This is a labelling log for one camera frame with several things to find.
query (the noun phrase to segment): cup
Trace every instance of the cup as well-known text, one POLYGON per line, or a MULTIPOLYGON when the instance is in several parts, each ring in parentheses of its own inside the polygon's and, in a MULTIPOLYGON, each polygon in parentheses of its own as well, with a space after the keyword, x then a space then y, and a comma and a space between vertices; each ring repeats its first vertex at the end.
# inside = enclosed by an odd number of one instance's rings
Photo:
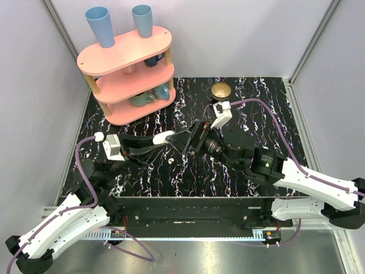
POLYGON ((133 20, 139 36, 148 38, 152 36, 153 22, 152 9, 147 5, 138 5, 132 9, 133 20))
POLYGON ((155 98, 158 100, 170 99, 170 92, 169 92, 169 88, 168 88, 167 84, 161 84, 157 87, 154 87, 152 89, 152 91, 153 91, 155 98))
POLYGON ((101 47, 112 47, 115 44, 112 22, 106 7, 92 7, 85 13, 87 22, 101 47))
POLYGON ((125 68, 123 68, 122 69, 122 72, 124 73, 124 74, 131 74, 131 73, 133 73, 133 72, 135 72, 136 71, 136 65, 135 64, 132 64, 132 65, 130 65, 130 66, 128 66, 128 67, 125 67, 125 68))
POLYGON ((151 58, 148 58, 148 59, 144 60, 144 63, 148 67, 154 67, 155 65, 157 65, 158 61, 161 60, 164 56, 165 56, 164 53, 162 53, 161 57, 156 55, 154 57, 151 57, 151 58))
POLYGON ((143 107, 147 103, 152 103, 155 100, 155 97, 153 94, 148 93, 148 91, 145 91, 144 93, 141 93, 137 96, 130 97, 129 101, 130 103, 135 107, 143 107))

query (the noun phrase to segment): shelf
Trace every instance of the shelf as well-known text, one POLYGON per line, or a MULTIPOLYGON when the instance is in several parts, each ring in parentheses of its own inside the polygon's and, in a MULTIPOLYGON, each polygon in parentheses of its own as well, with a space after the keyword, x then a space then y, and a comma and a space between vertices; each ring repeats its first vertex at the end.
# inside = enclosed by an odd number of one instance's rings
POLYGON ((109 123, 115 124, 117 126, 123 126, 125 124, 131 123, 139 118, 145 117, 161 108, 170 105, 176 97, 175 89, 170 90, 169 100, 155 100, 153 103, 148 103, 143 107, 134 107, 131 105, 129 100, 121 101, 117 104, 110 104, 109 109, 112 115, 106 117, 109 123))
POLYGON ((164 27, 153 27, 152 36, 141 38, 137 30, 115 37, 112 47, 88 46, 78 56, 80 70, 102 76, 165 52, 171 45, 171 33, 164 27))
POLYGON ((166 66, 165 59, 160 60, 154 67, 139 62, 136 68, 131 74, 118 70, 99 78, 96 84, 100 93, 95 94, 95 98, 105 104, 118 103, 166 83, 174 72, 173 64, 166 66))

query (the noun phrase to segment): black marble table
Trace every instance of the black marble table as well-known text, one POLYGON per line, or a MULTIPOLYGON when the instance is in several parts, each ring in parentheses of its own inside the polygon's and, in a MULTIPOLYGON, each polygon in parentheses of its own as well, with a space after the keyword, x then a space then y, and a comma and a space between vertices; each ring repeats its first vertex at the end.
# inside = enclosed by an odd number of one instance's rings
MULTIPOLYGON (((87 106, 79 140, 97 131, 104 134, 128 133, 137 136, 154 135, 166 130, 181 131, 195 119, 214 120, 210 101, 210 87, 225 82, 232 88, 231 102, 260 98, 279 119, 284 135, 299 162, 306 158, 295 126, 293 113, 281 78, 176 78, 176 99, 169 107, 156 111, 126 126, 109 124, 93 96, 87 106)), ((241 128, 256 138, 258 147, 266 147, 288 155, 269 114, 257 103, 232 109, 233 118, 226 127, 241 128)), ((81 157, 104 158, 101 143, 91 142, 82 147, 81 157)), ((75 158, 72 159, 62 195, 69 193, 76 181, 73 178, 75 158)), ((242 180, 242 172, 229 171, 209 156, 194 159, 180 155, 170 146, 148 168, 142 170, 131 164, 115 182, 112 193, 122 196, 298 196, 286 188, 258 186, 242 180)))

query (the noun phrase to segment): metallic floor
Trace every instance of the metallic floor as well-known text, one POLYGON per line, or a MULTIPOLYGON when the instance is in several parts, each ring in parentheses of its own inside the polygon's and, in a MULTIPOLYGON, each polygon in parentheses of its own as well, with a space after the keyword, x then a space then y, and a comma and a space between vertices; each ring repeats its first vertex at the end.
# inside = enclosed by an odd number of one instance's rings
MULTIPOLYGON (((284 240, 292 234, 284 231, 284 240)), ((345 273, 335 239, 329 231, 302 231, 291 244, 270 249, 244 247, 232 242, 148 241, 145 244, 157 257, 157 262, 149 263, 109 250, 98 242, 79 241, 56 259, 47 273, 345 273)), ((119 246, 144 254, 132 241, 119 246)))

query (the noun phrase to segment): white wall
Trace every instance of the white wall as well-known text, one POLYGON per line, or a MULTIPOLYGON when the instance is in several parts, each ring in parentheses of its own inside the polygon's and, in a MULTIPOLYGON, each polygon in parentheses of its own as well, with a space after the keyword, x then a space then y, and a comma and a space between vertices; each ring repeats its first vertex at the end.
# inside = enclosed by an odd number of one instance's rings
MULTIPOLYGON (((365 178, 364 0, 343 1, 295 82, 323 172, 365 178)), ((365 269, 365 225, 351 231, 365 269)))
POLYGON ((96 43, 85 20, 109 8, 115 35, 134 29, 131 10, 152 7, 173 36, 175 76, 289 77, 330 0, 52 0, 78 52, 96 43))
MULTIPOLYGON (((88 90, 40 1, 0 1, 0 272, 52 205, 88 90)), ((11 273, 19 273, 17 266, 11 273)))

